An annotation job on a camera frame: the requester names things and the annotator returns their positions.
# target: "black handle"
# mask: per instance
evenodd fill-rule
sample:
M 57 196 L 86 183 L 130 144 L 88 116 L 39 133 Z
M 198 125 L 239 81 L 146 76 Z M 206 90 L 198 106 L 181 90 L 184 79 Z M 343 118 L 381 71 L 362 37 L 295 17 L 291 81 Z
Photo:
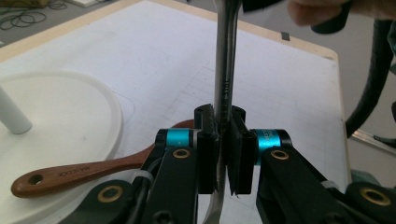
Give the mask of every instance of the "black handle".
M 347 22 L 347 15 L 349 13 L 350 6 L 352 5 L 352 2 L 349 1 L 342 6 L 342 11 L 341 13 L 332 18 L 329 21 L 325 21 L 322 24 L 311 26 L 311 29 L 318 34 L 321 35 L 329 35 L 336 33 L 344 28 Z

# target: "wooden handle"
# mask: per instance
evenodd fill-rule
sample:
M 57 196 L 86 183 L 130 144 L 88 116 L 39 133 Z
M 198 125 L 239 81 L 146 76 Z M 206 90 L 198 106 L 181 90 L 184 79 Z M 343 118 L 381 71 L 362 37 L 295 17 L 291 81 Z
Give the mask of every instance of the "wooden handle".
M 193 120 L 185 120 L 173 128 L 193 128 Z M 91 180 L 119 171 L 142 166 L 154 145 L 124 158 L 81 164 L 56 166 L 22 175 L 11 186 L 12 194 L 20 198 L 34 198 L 71 189 Z

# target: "black hose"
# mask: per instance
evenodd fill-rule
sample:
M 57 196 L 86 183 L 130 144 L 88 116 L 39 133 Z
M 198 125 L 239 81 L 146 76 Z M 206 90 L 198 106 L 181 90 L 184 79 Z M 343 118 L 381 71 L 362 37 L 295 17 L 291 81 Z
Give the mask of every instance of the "black hose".
M 393 52 L 388 42 L 392 21 L 375 21 L 370 72 L 361 99 L 346 121 L 346 136 L 350 137 L 375 109 L 387 81 Z

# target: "blue metallic band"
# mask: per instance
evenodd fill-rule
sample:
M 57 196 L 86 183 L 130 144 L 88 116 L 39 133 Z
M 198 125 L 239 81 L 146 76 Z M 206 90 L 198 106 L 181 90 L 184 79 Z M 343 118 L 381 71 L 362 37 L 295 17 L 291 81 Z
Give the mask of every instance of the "blue metallic band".
M 167 147 L 188 147 L 190 142 L 190 129 L 169 129 L 166 135 Z
M 276 130 L 256 129 L 257 141 L 259 143 L 259 157 L 256 165 L 262 164 L 262 153 L 269 147 L 280 147 L 280 138 Z

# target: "white table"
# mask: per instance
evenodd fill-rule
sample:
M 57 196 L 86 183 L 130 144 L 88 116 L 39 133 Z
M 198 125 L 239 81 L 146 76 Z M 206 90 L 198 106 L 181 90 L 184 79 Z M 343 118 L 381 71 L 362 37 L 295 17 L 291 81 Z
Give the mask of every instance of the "white table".
M 1 48 L 0 76 L 65 70 L 99 79 L 123 111 L 117 156 L 130 155 L 152 143 L 160 128 L 192 119 L 195 107 L 213 103 L 215 19 L 168 0 L 121 0 Z M 239 28 L 233 104 L 247 111 L 247 126 L 287 130 L 295 147 L 344 190 L 349 174 L 336 54 L 244 22 Z M 259 167 L 253 192 L 258 177 Z M 255 194 L 226 195 L 222 223 L 261 223 Z M 199 220 L 208 199 L 200 196 Z

